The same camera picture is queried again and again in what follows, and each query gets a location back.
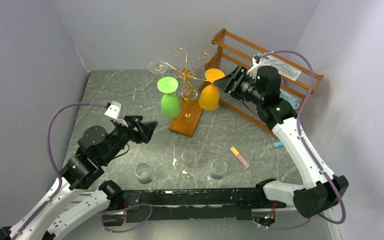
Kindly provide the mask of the orange plastic wine glass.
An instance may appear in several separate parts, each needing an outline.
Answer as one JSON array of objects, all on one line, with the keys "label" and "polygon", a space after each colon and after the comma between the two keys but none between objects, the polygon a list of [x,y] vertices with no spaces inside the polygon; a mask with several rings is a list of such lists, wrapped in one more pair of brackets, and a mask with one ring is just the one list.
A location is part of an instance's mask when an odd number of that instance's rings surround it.
[{"label": "orange plastic wine glass", "polygon": [[219,105],[220,100],[220,93],[215,81],[225,77],[225,74],[220,69],[210,68],[204,76],[209,85],[201,91],[198,104],[206,111],[213,111]]}]

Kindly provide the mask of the green plastic wine glass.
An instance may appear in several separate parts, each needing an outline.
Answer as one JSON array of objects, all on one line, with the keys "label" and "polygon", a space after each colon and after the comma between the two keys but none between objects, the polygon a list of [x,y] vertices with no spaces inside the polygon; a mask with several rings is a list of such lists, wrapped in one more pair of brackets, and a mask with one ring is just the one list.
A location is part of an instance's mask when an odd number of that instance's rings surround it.
[{"label": "green plastic wine glass", "polygon": [[157,89],[163,93],[160,101],[160,108],[165,117],[174,118],[181,112],[181,102],[175,94],[178,87],[178,81],[171,76],[162,77],[157,82]]}]

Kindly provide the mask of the clear wine glass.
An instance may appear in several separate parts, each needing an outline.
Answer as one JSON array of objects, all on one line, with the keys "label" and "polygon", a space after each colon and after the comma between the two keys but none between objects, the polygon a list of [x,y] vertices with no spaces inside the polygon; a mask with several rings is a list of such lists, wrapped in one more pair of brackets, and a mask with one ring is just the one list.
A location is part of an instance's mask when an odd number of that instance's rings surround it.
[{"label": "clear wine glass", "polygon": [[195,165],[198,162],[198,154],[194,150],[185,150],[182,155],[184,169],[182,170],[182,177],[185,181],[191,182],[198,176]]},{"label": "clear wine glass", "polygon": [[159,186],[158,180],[154,176],[154,171],[148,163],[138,163],[135,167],[134,173],[137,181],[141,185],[141,188],[145,192],[152,193],[157,190]]},{"label": "clear wine glass", "polygon": [[148,69],[153,74],[163,74],[167,71],[168,65],[163,60],[153,60],[149,63]]},{"label": "clear wine glass", "polygon": [[210,173],[207,177],[208,186],[217,188],[221,185],[227,172],[227,162],[223,159],[214,159],[210,164]]}]

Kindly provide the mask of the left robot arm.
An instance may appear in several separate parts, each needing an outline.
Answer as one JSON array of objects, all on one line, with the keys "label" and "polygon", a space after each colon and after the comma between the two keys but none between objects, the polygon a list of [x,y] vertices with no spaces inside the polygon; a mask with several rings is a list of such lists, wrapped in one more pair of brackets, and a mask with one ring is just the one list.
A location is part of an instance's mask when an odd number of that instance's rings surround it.
[{"label": "left robot arm", "polygon": [[76,155],[60,170],[50,190],[17,224],[0,228],[0,240],[60,240],[95,214],[127,207],[124,191],[114,181],[103,182],[98,190],[69,208],[101,175],[103,167],[128,146],[149,143],[157,121],[142,122],[140,115],[126,116],[125,123],[113,120],[107,133],[102,126],[88,128],[78,141]]}]

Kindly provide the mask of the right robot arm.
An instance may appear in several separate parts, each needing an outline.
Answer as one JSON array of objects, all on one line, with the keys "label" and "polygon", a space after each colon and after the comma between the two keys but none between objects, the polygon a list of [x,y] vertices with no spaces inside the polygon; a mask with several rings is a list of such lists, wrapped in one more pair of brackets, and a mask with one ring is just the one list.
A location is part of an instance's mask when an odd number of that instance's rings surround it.
[{"label": "right robot arm", "polygon": [[260,66],[247,73],[238,66],[232,73],[215,80],[215,85],[232,98],[251,102],[258,117],[283,143],[302,179],[302,184],[268,179],[256,188],[255,202],[268,207],[273,201],[292,205],[304,218],[311,218],[340,203],[349,186],[345,176],[337,176],[317,156],[298,123],[291,104],[280,97],[282,77],[273,66]]}]

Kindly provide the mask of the wooden shelf rack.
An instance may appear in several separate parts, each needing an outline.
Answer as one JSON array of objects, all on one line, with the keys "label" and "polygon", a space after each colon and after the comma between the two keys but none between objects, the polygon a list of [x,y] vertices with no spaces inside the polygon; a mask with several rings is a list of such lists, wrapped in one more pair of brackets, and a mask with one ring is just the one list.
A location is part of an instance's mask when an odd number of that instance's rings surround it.
[{"label": "wooden shelf rack", "polygon": [[[253,50],[256,50],[258,53],[265,53],[265,52],[268,52],[267,49],[251,42],[251,41],[248,41],[230,31],[227,31],[225,28],[222,28],[219,32],[217,32],[212,40],[211,40],[211,43],[213,45],[217,45],[217,50],[216,52],[214,53],[214,55],[211,57],[211,59],[209,60],[209,63],[206,63],[204,65],[204,68],[206,70],[208,69],[212,69],[212,68],[216,68],[216,69],[219,69],[221,70],[221,61],[222,59],[225,59],[227,61],[230,61],[232,62],[233,64],[235,65],[239,65],[239,66],[242,66],[244,67],[245,69],[249,70],[251,68],[251,62],[252,62],[252,57],[248,54],[245,54],[244,52],[240,51],[239,49],[235,48],[235,47],[232,47],[228,44],[225,43],[225,37],[229,37],[230,39],[233,39],[235,41],[237,41],[238,43],[241,43],[247,47],[250,47],[251,49]],[[226,54],[224,52],[224,50],[232,53],[232,54],[235,54],[236,56],[230,56],[228,54]],[[302,74],[304,75],[307,75],[307,76],[310,76],[310,70],[308,68],[305,68],[297,63],[294,63],[290,60],[287,60],[286,58],[280,56],[279,54],[274,54],[272,55],[274,56],[274,58],[276,59],[279,59],[280,61],[286,63],[287,65],[290,65],[298,70],[301,71]],[[246,60],[247,63],[245,62],[242,62],[240,61],[240,58],[242,58],[243,60]],[[283,79],[285,79],[286,81],[289,81],[290,83],[300,87],[301,89],[303,90],[309,90],[310,86],[306,83],[303,82],[303,80],[292,80],[290,77],[287,77],[285,75],[282,75]],[[311,94],[314,94],[315,91],[317,90],[317,88],[320,86],[320,84],[322,83],[323,79],[324,79],[324,75],[322,74],[317,74],[317,73],[314,73],[314,80],[315,80],[315,83],[314,83],[314,87],[313,87],[313,90],[311,92]],[[287,86],[286,84],[284,83],[281,83],[281,89],[282,90],[285,90],[286,92],[292,94],[292,95],[295,95],[296,97],[302,99],[302,100],[305,100],[306,99],[306,95],[303,94],[303,93],[300,93],[298,90],[295,90],[293,89],[292,87],[290,86]],[[239,110],[238,108],[234,107],[233,105],[231,105],[230,103],[226,102],[225,100],[221,99],[220,97],[220,100],[219,100],[219,105],[223,106],[223,107],[226,107],[228,108],[229,110],[233,111],[234,113],[240,115],[241,117],[245,118],[246,120],[250,121],[251,123],[255,124],[256,126],[260,127],[261,129],[271,133],[269,131],[269,129],[267,128],[267,126],[265,124],[263,124],[261,121],[259,121],[258,119],[255,119],[254,117],[246,114],[245,112]]]}]

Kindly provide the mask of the gold wine glass rack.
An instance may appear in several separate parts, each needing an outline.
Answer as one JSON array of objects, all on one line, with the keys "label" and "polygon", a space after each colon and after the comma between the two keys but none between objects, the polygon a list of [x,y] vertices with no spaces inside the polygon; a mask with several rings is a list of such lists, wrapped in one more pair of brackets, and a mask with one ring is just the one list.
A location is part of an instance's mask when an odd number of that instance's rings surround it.
[{"label": "gold wine glass rack", "polygon": [[199,60],[206,60],[201,66],[196,69],[188,67],[188,53],[184,48],[177,48],[173,51],[175,57],[184,55],[184,67],[177,69],[167,63],[167,69],[171,68],[177,72],[173,78],[178,82],[178,88],[175,94],[180,100],[180,113],[172,118],[172,122],[168,129],[176,134],[186,137],[192,137],[202,115],[203,109],[198,106],[198,91],[193,87],[191,80],[200,80],[195,77],[195,73],[203,68],[210,61],[211,56],[206,52],[201,52],[197,55]]}]

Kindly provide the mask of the white packaged item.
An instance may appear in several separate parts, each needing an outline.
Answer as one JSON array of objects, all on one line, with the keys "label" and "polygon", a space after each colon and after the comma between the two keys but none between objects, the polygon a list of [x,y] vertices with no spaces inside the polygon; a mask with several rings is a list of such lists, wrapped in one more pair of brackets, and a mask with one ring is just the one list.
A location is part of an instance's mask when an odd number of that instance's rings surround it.
[{"label": "white packaged item", "polygon": [[265,65],[275,67],[281,75],[288,79],[291,79],[292,81],[296,81],[299,75],[302,73],[301,70],[272,55],[265,56],[263,58],[263,63]]}]

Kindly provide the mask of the yellow pink highlighter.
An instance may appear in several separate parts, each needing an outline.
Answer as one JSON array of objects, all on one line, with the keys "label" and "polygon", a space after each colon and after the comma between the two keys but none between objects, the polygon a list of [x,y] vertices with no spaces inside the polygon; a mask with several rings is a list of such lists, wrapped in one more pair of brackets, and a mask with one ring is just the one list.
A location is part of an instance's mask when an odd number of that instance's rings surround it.
[{"label": "yellow pink highlighter", "polygon": [[239,160],[239,162],[248,169],[251,165],[248,163],[248,161],[239,153],[239,151],[233,146],[230,148],[230,151],[232,154]]}]

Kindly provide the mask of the blue blister pack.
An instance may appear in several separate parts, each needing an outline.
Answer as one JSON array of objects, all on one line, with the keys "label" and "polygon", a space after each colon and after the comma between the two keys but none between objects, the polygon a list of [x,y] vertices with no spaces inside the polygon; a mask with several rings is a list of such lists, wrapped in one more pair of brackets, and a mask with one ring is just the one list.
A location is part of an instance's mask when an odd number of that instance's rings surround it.
[{"label": "blue blister pack", "polygon": [[294,110],[298,110],[299,107],[300,107],[300,101],[297,97],[295,97],[294,95],[288,93],[287,91],[281,89],[280,90],[280,97],[287,101]]}]

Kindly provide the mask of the blue marker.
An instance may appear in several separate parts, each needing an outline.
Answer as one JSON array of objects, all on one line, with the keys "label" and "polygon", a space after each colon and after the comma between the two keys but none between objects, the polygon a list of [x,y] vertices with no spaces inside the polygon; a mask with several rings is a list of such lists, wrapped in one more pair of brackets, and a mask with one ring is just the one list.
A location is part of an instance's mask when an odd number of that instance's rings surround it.
[{"label": "blue marker", "polygon": [[275,143],[273,144],[273,146],[274,146],[275,148],[281,148],[281,147],[284,146],[284,144],[283,144],[281,141],[277,141],[277,142],[275,142]]}]

